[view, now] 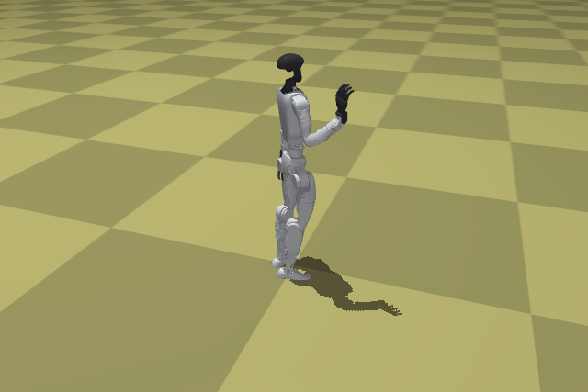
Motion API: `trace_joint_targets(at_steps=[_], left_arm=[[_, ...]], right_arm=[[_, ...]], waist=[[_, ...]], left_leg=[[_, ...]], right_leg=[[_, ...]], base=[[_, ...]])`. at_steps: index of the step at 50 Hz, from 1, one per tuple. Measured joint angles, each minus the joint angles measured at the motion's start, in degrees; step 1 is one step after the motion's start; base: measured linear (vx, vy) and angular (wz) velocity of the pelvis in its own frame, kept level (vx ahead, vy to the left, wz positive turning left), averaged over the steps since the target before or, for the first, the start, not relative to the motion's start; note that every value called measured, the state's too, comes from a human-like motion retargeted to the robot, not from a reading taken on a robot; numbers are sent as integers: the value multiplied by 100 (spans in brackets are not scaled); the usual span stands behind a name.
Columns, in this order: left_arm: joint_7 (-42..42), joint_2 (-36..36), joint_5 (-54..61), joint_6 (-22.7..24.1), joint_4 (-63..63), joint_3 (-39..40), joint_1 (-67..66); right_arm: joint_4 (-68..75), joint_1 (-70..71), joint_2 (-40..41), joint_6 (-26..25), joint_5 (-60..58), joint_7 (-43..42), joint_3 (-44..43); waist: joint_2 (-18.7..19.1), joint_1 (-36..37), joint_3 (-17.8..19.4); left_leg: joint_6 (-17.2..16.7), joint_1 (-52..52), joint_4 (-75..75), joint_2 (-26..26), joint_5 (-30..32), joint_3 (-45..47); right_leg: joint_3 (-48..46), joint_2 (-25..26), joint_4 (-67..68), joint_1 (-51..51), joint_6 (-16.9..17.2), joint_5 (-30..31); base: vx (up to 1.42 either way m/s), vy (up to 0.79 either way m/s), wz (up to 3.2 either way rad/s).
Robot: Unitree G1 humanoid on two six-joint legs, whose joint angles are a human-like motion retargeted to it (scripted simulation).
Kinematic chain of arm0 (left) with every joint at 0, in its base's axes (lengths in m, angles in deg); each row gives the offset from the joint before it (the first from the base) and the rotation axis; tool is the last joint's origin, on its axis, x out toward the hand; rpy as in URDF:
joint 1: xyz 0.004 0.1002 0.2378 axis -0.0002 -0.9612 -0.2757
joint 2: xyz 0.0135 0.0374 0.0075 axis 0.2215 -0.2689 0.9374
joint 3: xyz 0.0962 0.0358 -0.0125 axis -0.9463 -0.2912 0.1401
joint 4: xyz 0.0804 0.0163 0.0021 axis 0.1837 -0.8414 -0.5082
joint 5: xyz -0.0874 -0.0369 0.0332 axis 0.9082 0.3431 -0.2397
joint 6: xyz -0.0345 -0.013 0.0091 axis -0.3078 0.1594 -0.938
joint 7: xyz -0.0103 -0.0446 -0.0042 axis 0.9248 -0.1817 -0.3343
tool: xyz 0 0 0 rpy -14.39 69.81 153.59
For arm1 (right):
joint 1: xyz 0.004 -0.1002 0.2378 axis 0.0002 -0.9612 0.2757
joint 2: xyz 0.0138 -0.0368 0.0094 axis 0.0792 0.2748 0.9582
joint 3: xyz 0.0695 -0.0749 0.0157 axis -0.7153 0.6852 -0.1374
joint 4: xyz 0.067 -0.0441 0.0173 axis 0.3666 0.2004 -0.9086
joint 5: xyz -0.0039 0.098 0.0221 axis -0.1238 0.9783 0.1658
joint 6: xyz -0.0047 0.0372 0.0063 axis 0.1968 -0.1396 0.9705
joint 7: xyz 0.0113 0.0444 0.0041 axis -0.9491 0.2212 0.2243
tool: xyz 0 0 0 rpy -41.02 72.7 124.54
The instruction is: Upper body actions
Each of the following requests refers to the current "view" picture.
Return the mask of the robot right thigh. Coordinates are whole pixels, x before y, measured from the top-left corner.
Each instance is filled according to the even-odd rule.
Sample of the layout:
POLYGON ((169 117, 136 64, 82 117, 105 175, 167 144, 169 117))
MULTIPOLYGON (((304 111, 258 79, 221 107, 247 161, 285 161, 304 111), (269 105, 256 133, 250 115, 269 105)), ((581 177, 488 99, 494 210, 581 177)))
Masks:
POLYGON ((302 233, 311 218, 316 200, 316 187, 313 174, 305 171, 302 165, 294 167, 292 173, 292 184, 295 189, 299 189, 296 194, 298 217, 290 218, 287 221, 286 230, 288 224, 297 223, 300 225, 300 233, 302 233))

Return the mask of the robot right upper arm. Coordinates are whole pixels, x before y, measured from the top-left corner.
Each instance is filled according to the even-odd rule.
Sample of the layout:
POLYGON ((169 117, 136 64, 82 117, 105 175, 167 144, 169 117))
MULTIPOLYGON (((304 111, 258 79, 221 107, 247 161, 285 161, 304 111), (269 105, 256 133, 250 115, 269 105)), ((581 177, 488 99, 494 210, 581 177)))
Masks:
POLYGON ((291 97, 292 99, 292 109, 293 112, 297 116, 297 120, 300 126, 300 133, 303 139, 303 142, 308 147, 315 147, 309 146, 306 142, 306 139, 309 135, 311 135, 311 119, 310 119, 310 105, 307 98, 303 97, 302 95, 296 95, 291 97))

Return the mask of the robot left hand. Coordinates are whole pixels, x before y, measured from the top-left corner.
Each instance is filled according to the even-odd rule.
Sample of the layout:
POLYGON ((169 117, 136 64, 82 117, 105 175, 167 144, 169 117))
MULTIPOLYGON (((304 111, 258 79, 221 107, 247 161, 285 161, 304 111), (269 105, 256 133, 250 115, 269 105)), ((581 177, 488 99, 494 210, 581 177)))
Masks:
MULTIPOLYGON (((281 157, 282 157, 282 149, 280 150, 280 158, 281 158, 281 157)), ((281 179, 282 179, 282 181, 284 181, 284 179, 283 179, 283 178, 284 178, 284 177, 283 177, 283 174, 284 174, 284 173, 281 173, 281 179)), ((277 177, 278 177, 278 179, 280 180, 280 171, 279 171, 279 170, 278 170, 278 173, 277 173, 277 177)))

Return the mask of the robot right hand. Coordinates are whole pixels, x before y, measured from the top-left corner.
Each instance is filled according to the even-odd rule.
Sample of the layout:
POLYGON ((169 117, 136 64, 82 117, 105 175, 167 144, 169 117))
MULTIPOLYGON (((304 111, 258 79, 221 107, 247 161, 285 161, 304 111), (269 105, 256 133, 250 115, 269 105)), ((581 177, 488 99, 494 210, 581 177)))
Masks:
POLYGON ((342 120, 341 120, 342 124, 345 124, 347 121, 347 112, 345 110, 347 108, 348 97, 351 95, 351 93, 353 93, 355 91, 355 90, 351 90, 350 92, 348 92, 348 90, 352 88, 352 87, 348 87, 348 86, 349 86, 349 84, 342 84, 335 95, 336 106, 338 109, 335 112, 335 114, 337 116, 342 117, 342 120))

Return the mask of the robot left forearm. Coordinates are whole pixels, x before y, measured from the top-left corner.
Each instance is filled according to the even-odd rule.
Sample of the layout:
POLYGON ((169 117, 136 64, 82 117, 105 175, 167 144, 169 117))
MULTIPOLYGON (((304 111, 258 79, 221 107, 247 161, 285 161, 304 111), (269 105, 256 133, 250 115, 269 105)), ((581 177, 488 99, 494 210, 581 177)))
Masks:
POLYGON ((283 134, 282 134, 282 129, 281 129, 281 126, 280 126, 280 134, 281 134, 281 143, 280 143, 280 145, 281 145, 282 154, 283 154, 283 151, 287 151, 287 149, 288 149, 288 144, 286 143, 286 141, 285 141, 285 140, 284 140, 284 138, 283 138, 283 134))

